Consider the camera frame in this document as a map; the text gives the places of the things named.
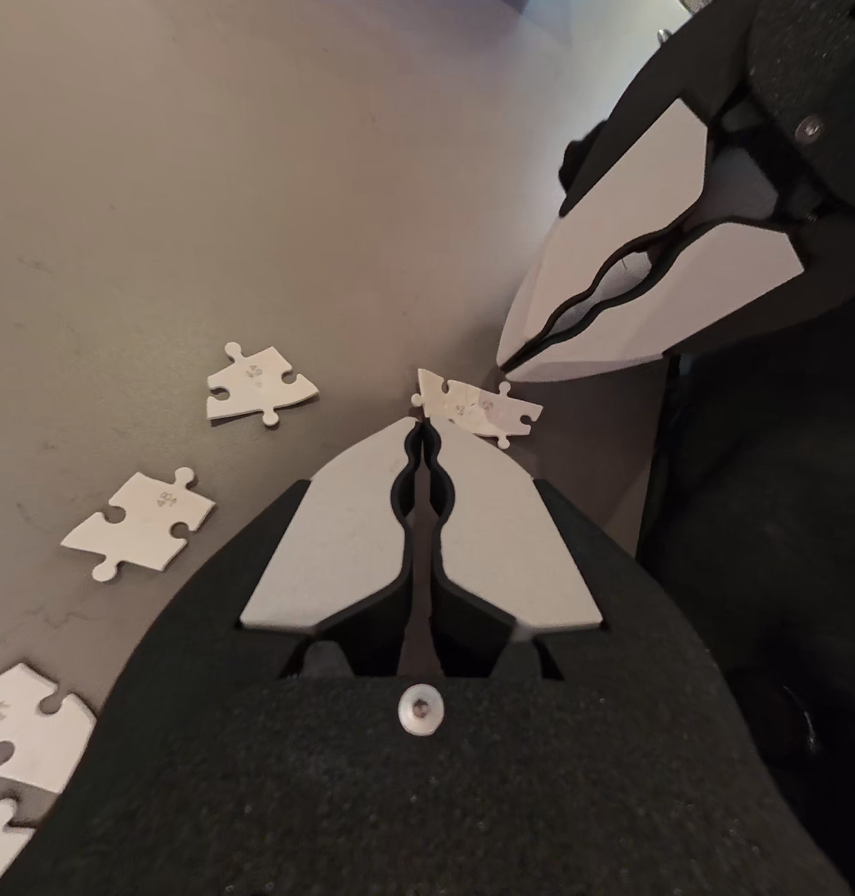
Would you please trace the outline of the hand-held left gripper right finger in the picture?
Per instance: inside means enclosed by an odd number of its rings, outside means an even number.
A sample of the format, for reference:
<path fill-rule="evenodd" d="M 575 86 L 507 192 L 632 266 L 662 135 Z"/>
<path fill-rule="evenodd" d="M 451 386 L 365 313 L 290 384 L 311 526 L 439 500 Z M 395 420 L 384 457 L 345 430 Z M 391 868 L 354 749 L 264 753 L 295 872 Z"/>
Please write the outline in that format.
<path fill-rule="evenodd" d="M 600 627 L 603 615 L 533 476 L 442 419 L 428 424 L 428 465 L 442 585 L 477 599 L 518 636 Z"/>

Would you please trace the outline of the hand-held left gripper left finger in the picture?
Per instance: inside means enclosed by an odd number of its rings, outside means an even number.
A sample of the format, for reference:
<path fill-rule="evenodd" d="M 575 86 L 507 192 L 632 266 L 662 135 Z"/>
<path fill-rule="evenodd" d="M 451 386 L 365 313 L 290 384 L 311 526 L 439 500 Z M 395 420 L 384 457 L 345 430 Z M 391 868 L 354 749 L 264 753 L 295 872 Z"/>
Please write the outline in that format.
<path fill-rule="evenodd" d="M 244 607 L 247 629 L 314 633 L 402 581 L 421 423 L 402 418 L 312 476 Z"/>

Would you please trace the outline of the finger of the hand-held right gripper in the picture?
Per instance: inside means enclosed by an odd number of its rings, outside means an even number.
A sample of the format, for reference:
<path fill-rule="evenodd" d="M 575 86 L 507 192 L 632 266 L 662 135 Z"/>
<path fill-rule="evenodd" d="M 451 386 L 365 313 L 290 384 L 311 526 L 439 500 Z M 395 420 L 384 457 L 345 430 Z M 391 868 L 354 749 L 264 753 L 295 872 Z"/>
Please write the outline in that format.
<path fill-rule="evenodd" d="M 634 287 L 593 302 L 575 325 L 542 339 L 506 378 L 560 382 L 660 360 L 803 273 L 787 232 L 738 220 L 710 224 Z"/>
<path fill-rule="evenodd" d="M 702 196 L 708 143 L 706 124 L 676 98 L 557 219 L 503 326 L 500 369 L 537 348 L 560 315 L 591 297 L 626 255 L 685 216 Z"/>

